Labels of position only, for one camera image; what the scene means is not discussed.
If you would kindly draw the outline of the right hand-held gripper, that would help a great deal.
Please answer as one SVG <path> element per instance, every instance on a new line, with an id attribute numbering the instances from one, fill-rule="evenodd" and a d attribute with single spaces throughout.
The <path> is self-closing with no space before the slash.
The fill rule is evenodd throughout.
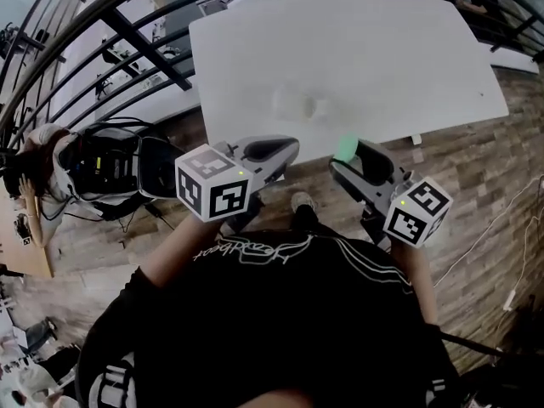
<path id="1" fill-rule="evenodd" d="M 432 178 L 405 170 L 379 144 L 358 140 L 355 152 L 361 168 L 333 158 L 332 178 L 358 203 L 373 204 L 383 196 L 382 186 L 393 189 L 384 197 L 384 210 L 365 206 L 361 225 L 379 245 L 395 238 L 420 248 L 436 232 L 451 209 L 452 197 Z"/>

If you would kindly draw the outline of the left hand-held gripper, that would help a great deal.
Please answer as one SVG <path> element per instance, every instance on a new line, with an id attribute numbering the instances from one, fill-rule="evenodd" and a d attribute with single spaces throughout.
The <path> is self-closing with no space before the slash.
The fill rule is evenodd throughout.
<path id="1" fill-rule="evenodd" d="M 260 190 L 282 176 L 298 152 L 298 140 L 286 135 L 203 144 L 175 160 L 177 197 L 202 222 L 223 221 L 238 233 L 264 207 Z"/>

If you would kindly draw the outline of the green round object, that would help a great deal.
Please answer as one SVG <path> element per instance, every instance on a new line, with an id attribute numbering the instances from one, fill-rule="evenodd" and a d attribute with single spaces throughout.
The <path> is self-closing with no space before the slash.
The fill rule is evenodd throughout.
<path id="1" fill-rule="evenodd" d="M 333 156 L 335 161 L 350 163 L 356 156 L 359 139 L 353 134 L 347 134 L 340 138 Z"/>

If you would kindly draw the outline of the person's left forearm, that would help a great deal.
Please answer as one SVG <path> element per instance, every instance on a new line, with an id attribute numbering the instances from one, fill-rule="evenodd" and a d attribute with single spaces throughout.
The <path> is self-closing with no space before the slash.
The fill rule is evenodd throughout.
<path id="1" fill-rule="evenodd" d="M 196 215 L 189 214 L 141 264 L 142 273 L 154 286 L 165 286 L 193 256 L 213 243 L 222 223 L 205 223 Z"/>

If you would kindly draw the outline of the person's right forearm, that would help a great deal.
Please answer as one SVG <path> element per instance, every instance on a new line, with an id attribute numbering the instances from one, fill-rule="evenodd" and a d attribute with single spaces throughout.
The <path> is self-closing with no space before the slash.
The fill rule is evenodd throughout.
<path id="1" fill-rule="evenodd" d="M 392 238 L 390 254 L 411 283 L 423 319 L 428 324 L 437 325 L 438 306 L 425 247 L 415 248 Z"/>

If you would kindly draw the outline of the person's grey shoe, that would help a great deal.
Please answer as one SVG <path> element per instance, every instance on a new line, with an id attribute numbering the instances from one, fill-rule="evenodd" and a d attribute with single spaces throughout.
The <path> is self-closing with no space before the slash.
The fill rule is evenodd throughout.
<path id="1" fill-rule="evenodd" d="M 314 212 L 316 209 L 315 201 L 311 195 L 304 191 L 295 192 L 291 197 L 292 212 L 295 213 L 300 207 L 308 206 Z"/>

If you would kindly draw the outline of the person's black trouser leg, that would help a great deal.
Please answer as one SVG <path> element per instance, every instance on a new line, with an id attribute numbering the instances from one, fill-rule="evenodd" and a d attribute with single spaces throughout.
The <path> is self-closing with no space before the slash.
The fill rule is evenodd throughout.
<path id="1" fill-rule="evenodd" d="M 309 204 L 302 204 L 296 208 L 290 227 L 292 230 L 301 230 L 316 234 L 326 232 L 326 226 L 320 223 L 315 210 Z"/>

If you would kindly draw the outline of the white table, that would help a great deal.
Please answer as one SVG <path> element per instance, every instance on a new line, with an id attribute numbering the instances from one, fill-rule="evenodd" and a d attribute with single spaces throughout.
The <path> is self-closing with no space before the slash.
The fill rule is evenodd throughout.
<path id="1" fill-rule="evenodd" d="M 190 25 L 208 140 L 285 134 L 298 160 L 353 134 L 380 143 L 506 116 L 485 51 L 441 0 L 262 0 Z M 289 85 L 327 97 L 324 121 L 274 117 Z"/>

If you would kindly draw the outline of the person's black shirt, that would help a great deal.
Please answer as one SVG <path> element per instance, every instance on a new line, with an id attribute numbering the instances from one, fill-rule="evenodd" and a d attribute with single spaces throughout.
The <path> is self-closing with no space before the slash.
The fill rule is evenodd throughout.
<path id="1" fill-rule="evenodd" d="M 226 236 L 164 286 L 137 269 L 89 330 L 82 408 L 459 408 L 459 376 L 379 247 L 298 230 Z"/>

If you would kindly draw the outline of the open black equipment case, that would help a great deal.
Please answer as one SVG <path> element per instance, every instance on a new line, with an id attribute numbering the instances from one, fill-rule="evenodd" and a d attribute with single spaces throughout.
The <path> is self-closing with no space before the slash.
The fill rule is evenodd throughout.
<path id="1" fill-rule="evenodd" d="M 185 153 L 155 126 L 133 117 L 96 122 L 58 154 L 72 200 L 106 221 L 176 197 L 175 161 Z"/>

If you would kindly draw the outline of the black metal railing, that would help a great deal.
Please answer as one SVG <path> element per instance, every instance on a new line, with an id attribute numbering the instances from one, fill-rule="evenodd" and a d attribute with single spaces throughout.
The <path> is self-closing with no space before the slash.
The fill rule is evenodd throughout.
<path id="1" fill-rule="evenodd" d="M 178 85 L 183 90 L 190 89 L 191 84 L 189 78 L 193 76 L 195 72 L 193 70 L 188 70 L 181 73 L 176 70 L 174 66 L 179 62 L 191 58 L 191 52 L 186 51 L 179 57 L 167 59 L 160 50 L 169 43 L 180 39 L 181 37 L 188 36 L 188 27 L 180 28 L 157 40 L 147 40 L 143 38 L 140 30 L 166 15 L 185 8 L 192 3 L 200 2 L 201 0 L 175 0 L 135 22 L 123 20 L 122 15 L 118 10 L 120 4 L 127 1 L 128 0 L 95 1 L 89 8 L 82 11 L 82 13 L 79 14 L 57 37 L 55 37 L 48 46 L 44 47 L 38 58 L 32 64 L 31 69 L 27 72 L 25 79 L 15 81 L 15 89 L 9 97 L 8 102 L 0 107 L 0 149 L 14 150 L 18 148 L 26 135 L 27 128 L 36 126 L 38 115 L 42 111 L 48 111 L 54 96 L 77 74 L 120 41 L 125 41 L 133 46 L 135 48 L 134 53 L 127 58 L 121 59 L 118 63 L 114 64 L 111 69 L 102 73 L 98 78 L 90 82 L 79 93 L 72 96 L 59 111 L 54 114 L 47 114 L 45 116 L 46 122 L 58 121 L 83 97 L 102 86 L 106 79 L 112 77 L 118 71 L 127 69 L 133 62 L 141 58 L 146 58 L 153 66 L 149 70 L 144 71 L 143 75 L 136 76 L 136 82 L 142 82 L 160 72 L 166 75 L 166 81 L 161 82 L 155 88 L 144 91 L 142 94 L 133 96 L 131 99 L 107 112 L 103 117 L 104 120 L 110 120 L 117 112 L 123 111 L 130 105 L 134 105 L 140 100 L 173 84 Z M 518 19 L 519 24 L 515 27 L 511 27 L 507 33 L 494 30 L 492 33 L 497 36 L 498 40 L 493 43 L 493 49 L 499 49 L 509 43 L 516 42 L 518 36 L 524 34 L 525 30 L 534 30 L 536 28 L 536 23 L 544 25 L 544 13 L 538 12 L 528 1 L 511 1 L 515 2 L 523 9 L 523 11 L 527 12 L 529 16 L 524 19 L 521 18 L 519 13 L 512 12 L 510 14 L 511 17 Z M 59 81 L 54 82 L 47 93 L 41 93 L 43 79 L 47 70 L 50 67 L 56 67 L 62 62 L 64 59 L 62 54 L 65 50 L 98 21 L 103 21 L 111 27 L 115 32 L 114 36 L 107 39 L 105 42 L 102 42 L 94 51 L 82 58 L 66 76 Z M 27 104 L 27 96 L 32 89 L 38 91 L 37 104 L 29 106 Z"/>

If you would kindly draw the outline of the wooden desk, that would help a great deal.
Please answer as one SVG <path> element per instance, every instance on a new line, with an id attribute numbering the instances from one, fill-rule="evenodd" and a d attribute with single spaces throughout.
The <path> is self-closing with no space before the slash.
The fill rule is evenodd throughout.
<path id="1" fill-rule="evenodd" d="M 0 263 L 11 271 L 51 279 L 46 251 L 36 246 L 26 210 L 0 184 Z"/>

